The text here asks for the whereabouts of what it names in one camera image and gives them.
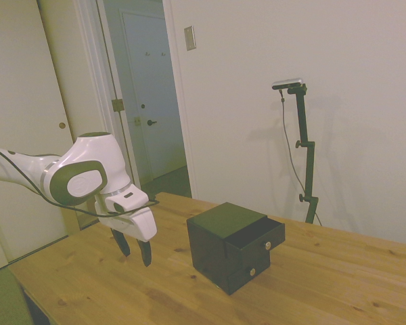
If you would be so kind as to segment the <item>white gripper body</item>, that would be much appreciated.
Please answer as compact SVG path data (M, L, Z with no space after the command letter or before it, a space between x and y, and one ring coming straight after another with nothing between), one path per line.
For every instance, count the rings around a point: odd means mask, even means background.
M99 217L99 220L103 225L143 242L150 241L156 235L157 227L149 207L128 204L123 206L123 210L127 213L118 217Z

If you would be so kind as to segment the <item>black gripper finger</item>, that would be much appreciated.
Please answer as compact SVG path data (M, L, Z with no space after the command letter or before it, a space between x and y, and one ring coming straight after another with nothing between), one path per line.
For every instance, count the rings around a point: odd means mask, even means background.
M122 232L119 232L118 230L115 229L111 229L111 232L122 254L125 257L128 257L131 254L131 250L125 238L125 235Z
M149 241L144 242L142 240L137 240L139 249L141 251L141 258L143 264L148 267L152 263L152 248Z

